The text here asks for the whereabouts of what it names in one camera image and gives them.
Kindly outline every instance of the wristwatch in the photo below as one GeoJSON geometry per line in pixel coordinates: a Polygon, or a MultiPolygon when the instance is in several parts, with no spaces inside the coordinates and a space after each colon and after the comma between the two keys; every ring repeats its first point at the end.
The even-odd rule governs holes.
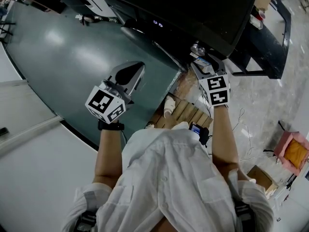
{"type": "Polygon", "coordinates": [[[111,123],[111,124],[107,124],[106,122],[104,122],[103,120],[99,119],[98,120],[98,129],[101,130],[109,130],[109,131],[123,131],[125,129],[125,125],[119,123],[119,121],[117,121],[117,123],[111,123]]]}

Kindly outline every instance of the white shirt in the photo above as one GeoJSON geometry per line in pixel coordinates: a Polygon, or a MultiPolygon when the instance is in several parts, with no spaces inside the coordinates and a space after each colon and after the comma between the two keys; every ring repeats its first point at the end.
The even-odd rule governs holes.
{"type": "MultiPolygon", "coordinates": [[[[99,232],[149,232],[163,217],[182,232],[234,232],[231,192],[198,139],[187,123],[133,134],[114,189],[101,183],[78,188],[62,231],[72,231],[80,214],[97,208],[99,232]]],[[[264,190],[249,181],[236,185],[259,230],[269,231],[273,215],[264,190]]]]}

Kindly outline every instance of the gray floor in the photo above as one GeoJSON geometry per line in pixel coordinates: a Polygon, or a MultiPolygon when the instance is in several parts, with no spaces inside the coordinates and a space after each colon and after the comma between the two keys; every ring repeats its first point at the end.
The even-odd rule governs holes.
{"type": "MultiPolygon", "coordinates": [[[[289,128],[309,76],[309,14],[300,7],[299,0],[285,0],[283,3],[292,15],[292,42],[281,80],[261,76],[234,77],[231,72],[239,70],[231,61],[225,60],[231,83],[229,113],[232,127],[238,123],[241,108],[245,111],[234,130],[241,166],[247,172],[256,164],[278,183],[284,183],[291,173],[280,164],[276,165],[275,158],[267,157],[263,150],[273,150],[279,141],[282,130],[278,120],[289,128]]],[[[248,70],[259,70],[259,66],[251,60],[248,70]]],[[[197,86],[192,87],[187,100],[207,112],[197,86]]]]}
{"type": "Polygon", "coordinates": [[[135,105],[120,119],[129,138],[144,128],[178,71],[135,46],[120,31],[120,25],[99,22],[85,27],[75,15],[71,10],[61,15],[43,13],[15,3],[8,15],[8,21],[16,26],[7,50],[41,99],[96,144],[97,120],[84,106],[88,95],[112,67],[143,61],[146,72],[133,94],[135,105]]]}

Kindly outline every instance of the shirt button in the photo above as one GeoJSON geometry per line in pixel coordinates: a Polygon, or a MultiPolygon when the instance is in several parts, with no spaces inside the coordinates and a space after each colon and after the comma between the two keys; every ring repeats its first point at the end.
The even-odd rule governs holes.
{"type": "Polygon", "coordinates": [[[163,203],[163,204],[162,204],[162,208],[163,208],[163,209],[167,209],[167,208],[168,208],[168,204],[167,204],[167,203],[163,203]]]}

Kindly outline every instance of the shirt sleeve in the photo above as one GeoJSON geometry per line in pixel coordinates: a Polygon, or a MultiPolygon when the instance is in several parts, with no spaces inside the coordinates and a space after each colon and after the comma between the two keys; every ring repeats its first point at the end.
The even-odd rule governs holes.
{"type": "Polygon", "coordinates": [[[104,205],[112,189],[103,183],[92,183],[90,185],[77,188],[74,197],[74,203],[67,214],[62,232],[72,232],[78,217],[85,211],[97,211],[104,205]]]}
{"type": "Polygon", "coordinates": [[[257,232],[271,232],[274,224],[274,213],[265,196],[263,187],[247,181],[238,181],[239,196],[250,206],[255,214],[257,232]]]}

